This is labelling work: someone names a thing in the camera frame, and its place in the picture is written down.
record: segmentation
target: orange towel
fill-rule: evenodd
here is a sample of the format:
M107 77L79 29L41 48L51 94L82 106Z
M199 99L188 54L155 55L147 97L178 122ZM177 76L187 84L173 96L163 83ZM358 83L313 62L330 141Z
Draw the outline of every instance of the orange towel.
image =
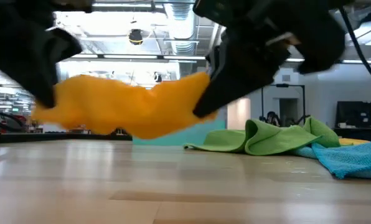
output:
M36 104L32 119L57 123L66 129L84 124L98 134L123 128L142 139L158 138L216 118L217 113L204 119L192 113L209 80L206 73L195 73L146 90L116 80L79 75L58 83L57 106L47 110Z
M359 139L340 138L340 139L339 139L339 142L340 142L340 144L343 145L343 146L356 146L356 145L359 145L359 144L365 144L365 143L368 143L368 142L370 142L370 141L359 140Z

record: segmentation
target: teal cloth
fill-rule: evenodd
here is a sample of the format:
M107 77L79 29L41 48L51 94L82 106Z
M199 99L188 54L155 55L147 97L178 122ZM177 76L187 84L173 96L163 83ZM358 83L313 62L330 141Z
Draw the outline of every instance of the teal cloth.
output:
M302 147L289 153L318 159L338 179L346 177L371 179L371 142L333 148L313 143L311 147Z
M205 136L210 131L218 129L225 129L224 119L216 119L212 122L196 124L191 128L156 139L145 140L133 137L133 144L136 146L182 146L187 141L191 141L196 144L203 144L205 141Z

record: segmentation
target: teal panel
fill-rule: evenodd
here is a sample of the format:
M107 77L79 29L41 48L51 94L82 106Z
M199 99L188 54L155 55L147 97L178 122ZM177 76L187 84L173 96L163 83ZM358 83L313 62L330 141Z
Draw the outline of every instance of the teal panel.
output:
M225 129L224 120L218 119L210 123L197 124L181 132L153 140L133 138L133 144L145 146L182 146L185 143L202 144L209 131L218 129Z

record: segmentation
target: green cloth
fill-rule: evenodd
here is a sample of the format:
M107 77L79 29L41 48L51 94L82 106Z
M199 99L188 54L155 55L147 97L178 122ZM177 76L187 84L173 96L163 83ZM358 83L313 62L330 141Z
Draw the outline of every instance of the green cloth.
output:
M207 134L203 145L184 147L214 152L247 153L265 156L286 152L317 142L325 147L338 147L339 138L325 124L310 117L304 127L279 128L258 120L248 120L245 130L216 130Z

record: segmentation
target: air duct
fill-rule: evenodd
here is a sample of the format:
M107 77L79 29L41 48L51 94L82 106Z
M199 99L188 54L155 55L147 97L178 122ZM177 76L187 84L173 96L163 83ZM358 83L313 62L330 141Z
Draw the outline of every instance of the air duct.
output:
M165 13L161 5L155 4L125 4L125 3L95 3L93 12L157 12Z
M172 42L173 53L176 55L194 55L196 43L187 42L187 39L194 36L195 15L192 12L192 4L164 4L164 8L170 20L170 37L181 40Z

